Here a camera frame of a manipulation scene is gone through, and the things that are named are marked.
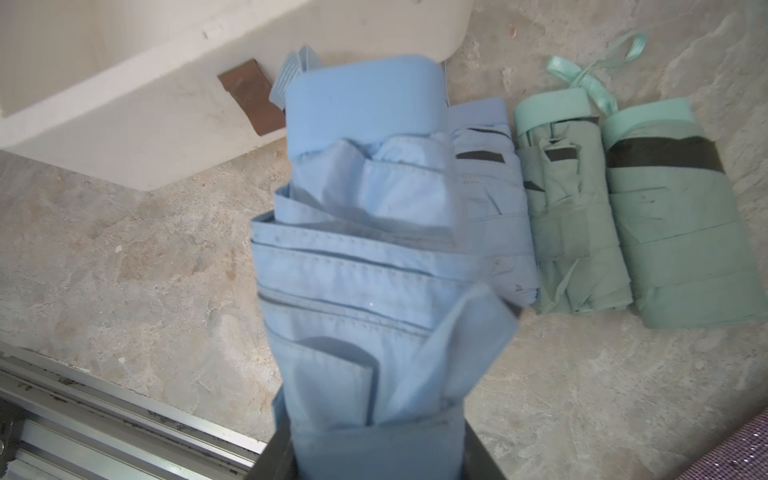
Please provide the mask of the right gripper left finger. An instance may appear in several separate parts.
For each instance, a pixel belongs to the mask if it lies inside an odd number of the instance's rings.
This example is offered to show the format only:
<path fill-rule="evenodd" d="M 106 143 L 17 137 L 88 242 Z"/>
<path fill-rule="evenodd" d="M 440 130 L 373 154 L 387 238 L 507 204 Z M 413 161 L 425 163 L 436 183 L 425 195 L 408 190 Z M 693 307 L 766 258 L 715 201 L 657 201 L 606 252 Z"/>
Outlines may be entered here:
<path fill-rule="evenodd" d="M 290 422 L 277 427 L 267 446 L 245 476 L 246 480 L 296 480 L 297 463 L 291 438 Z"/>

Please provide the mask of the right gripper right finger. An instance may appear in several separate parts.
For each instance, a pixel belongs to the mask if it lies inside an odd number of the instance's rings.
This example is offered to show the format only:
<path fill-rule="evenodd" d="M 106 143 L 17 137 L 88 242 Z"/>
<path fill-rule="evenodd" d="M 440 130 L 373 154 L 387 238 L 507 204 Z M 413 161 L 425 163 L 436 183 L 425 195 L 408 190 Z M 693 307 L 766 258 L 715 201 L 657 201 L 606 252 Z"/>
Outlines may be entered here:
<path fill-rule="evenodd" d="M 465 422 L 463 480 L 506 480 L 468 421 Z"/>

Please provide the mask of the blue umbrella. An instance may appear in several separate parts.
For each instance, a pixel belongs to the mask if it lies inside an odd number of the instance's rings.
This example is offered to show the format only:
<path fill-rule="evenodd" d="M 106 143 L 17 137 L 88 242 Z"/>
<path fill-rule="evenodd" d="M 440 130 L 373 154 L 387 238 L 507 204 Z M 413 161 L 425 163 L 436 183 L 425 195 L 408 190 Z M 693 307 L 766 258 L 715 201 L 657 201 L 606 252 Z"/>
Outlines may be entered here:
<path fill-rule="evenodd" d="M 491 97 L 448 108 L 468 235 L 483 275 L 517 304 L 536 301 L 539 278 L 522 168 L 505 101 Z"/>
<path fill-rule="evenodd" d="M 302 479 L 458 479 L 464 401 L 517 328 L 468 246 L 442 67 L 289 53 L 289 182 L 251 224 Z"/>

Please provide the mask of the white three-drawer cabinet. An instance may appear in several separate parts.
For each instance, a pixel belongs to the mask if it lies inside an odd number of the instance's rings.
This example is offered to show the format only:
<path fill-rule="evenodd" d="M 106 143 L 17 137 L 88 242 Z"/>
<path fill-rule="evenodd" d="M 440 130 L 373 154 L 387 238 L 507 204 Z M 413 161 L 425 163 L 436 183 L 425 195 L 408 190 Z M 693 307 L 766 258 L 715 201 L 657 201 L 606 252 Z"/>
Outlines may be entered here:
<path fill-rule="evenodd" d="M 221 76 L 273 82 L 302 46 L 329 63 L 461 45 L 469 1 L 5 1 L 1 148 L 150 191 L 282 137 Z"/>

